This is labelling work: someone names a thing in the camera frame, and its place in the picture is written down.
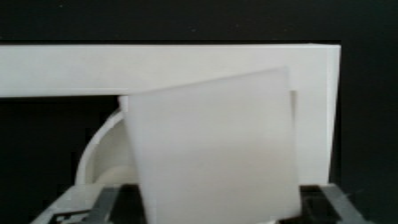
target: white sheet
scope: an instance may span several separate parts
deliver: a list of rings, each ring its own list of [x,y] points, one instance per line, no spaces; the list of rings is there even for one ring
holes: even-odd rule
[[[287,70],[121,98],[150,224],[299,214]]]

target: white paper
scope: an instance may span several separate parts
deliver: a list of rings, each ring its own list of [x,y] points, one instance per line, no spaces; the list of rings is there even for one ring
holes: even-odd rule
[[[287,70],[121,98],[150,224],[256,224],[301,211]]]

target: white board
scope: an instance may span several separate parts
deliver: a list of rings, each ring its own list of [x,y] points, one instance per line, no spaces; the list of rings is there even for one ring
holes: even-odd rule
[[[152,224],[299,215],[287,70],[121,98]]]
[[[129,95],[290,69],[301,184],[329,182],[338,45],[0,46],[0,97]]]

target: white foam board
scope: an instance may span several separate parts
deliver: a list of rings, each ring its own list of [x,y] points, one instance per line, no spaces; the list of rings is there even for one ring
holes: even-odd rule
[[[0,97],[129,95],[290,69],[301,184],[329,182],[338,45],[0,46]]]
[[[287,70],[134,94],[121,105],[150,223],[297,216]]]

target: black background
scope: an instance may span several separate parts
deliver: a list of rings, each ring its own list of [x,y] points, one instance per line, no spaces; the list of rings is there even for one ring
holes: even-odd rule
[[[367,218],[397,223],[398,1],[2,1],[0,41],[342,43],[331,178]],[[2,223],[27,223],[72,185],[116,106],[116,97],[0,101]]]

